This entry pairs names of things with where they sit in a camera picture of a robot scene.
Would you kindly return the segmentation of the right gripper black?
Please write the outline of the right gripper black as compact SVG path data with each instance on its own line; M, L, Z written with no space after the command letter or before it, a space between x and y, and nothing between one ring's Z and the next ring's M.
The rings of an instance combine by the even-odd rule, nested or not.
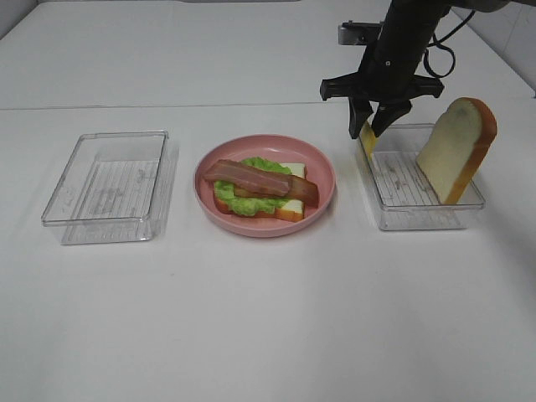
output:
M428 43L413 40L378 39L354 40L354 46L365 48L358 70L354 73L324 79L320 84L323 100L347 97L349 106L348 132L357 139L373 113L369 101L379 103L372 122L376 137L380 137L400 117L411 111L411 99L424 95L439 97L444 90L436 77L415 73Z

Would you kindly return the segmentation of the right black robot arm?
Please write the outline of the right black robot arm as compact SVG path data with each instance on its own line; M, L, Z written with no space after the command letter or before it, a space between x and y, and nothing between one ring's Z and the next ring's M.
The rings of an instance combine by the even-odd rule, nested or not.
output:
M392 123L411 110L414 98L441 95L438 77L415 73L425 55L436 26L452 7L491 13L506 1L393 1L381 24L359 23L365 50L358 70L323 80L320 95L348 99L352 139L373 116L372 129L380 136Z

